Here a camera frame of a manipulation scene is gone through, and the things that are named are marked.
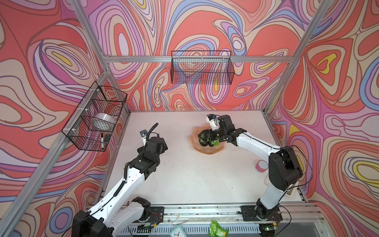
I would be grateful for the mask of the green fake grape bunch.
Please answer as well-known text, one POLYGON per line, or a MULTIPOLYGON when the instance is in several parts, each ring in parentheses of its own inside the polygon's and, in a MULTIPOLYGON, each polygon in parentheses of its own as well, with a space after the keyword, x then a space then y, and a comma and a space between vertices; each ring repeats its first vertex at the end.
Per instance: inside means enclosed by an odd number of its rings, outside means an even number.
POLYGON ((214 147, 220 144, 220 140, 218 138, 209 138, 207 143, 210 147, 214 147))

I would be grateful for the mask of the peach scalloped fruit bowl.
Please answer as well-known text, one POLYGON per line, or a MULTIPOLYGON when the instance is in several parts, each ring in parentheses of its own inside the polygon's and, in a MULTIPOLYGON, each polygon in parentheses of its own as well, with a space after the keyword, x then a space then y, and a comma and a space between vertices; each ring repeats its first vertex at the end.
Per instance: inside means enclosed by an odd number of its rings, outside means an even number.
POLYGON ((209 130, 210 128, 211 126, 207 123, 203 124, 202 126, 195 126, 193 127, 189 138, 189 142, 191 143, 192 147, 196 151, 205 155, 214 155, 225 149, 224 142, 220 142, 219 140, 204 141, 199 138, 199 134, 201 134, 204 130, 209 130))

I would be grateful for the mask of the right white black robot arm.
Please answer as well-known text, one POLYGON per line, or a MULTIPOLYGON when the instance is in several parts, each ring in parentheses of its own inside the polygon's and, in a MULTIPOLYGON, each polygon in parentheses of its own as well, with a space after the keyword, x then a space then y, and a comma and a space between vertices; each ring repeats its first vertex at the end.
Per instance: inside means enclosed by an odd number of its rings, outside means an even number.
POLYGON ((235 128, 229 115, 208 114, 209 129, 198 134, 203 147, 213 147, 216 142, 231 143, 260 157, 267 164, 269 185, 257 200, 255 213, 260 220, 267 220, 279 207, 279 203, 303 176, 295 151, 290 146, 280 147, 267 143, 243 128, 235 128))

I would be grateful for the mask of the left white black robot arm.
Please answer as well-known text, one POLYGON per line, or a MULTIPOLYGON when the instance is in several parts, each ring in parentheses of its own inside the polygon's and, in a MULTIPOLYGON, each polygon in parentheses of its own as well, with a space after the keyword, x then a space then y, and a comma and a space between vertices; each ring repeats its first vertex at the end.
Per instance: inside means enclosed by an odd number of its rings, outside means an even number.
POLYGON ((157 126, 155 123, 142 136, 144 145, 138 148, 138 156, 125 165, 117 184, 89 211, 79 211, 74 216, 73 237, 115 237, 134 222, 151 229, 162 221, 162 209, 152 209, 151 203, 142 197, 130 199, 132 193, 156 171, 160 155, 168 149, 162 137, 151 136, 157 126))

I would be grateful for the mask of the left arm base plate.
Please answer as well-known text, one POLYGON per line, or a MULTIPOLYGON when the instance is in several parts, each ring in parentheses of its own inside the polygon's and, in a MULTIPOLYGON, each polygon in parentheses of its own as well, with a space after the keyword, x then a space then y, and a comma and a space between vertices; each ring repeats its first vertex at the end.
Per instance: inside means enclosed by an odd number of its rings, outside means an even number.
POLYGON ((141 217, 139 220, 133 221, 133 224, 148 224, 155 225, 159 224, 164 220, 164 207, 163 206, 153 206, 150 208, 150 214, 148 217, 141 217))

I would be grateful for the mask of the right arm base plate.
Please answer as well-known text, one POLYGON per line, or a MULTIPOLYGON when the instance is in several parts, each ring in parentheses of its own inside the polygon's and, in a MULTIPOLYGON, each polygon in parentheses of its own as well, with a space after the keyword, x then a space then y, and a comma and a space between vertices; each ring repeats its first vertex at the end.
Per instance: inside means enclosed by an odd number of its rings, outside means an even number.
POLYGON ((273 209, 264 206, 243 205, 238 214, 242 215, 243 221, 281 222, 283 220, 279 205, 273 209))

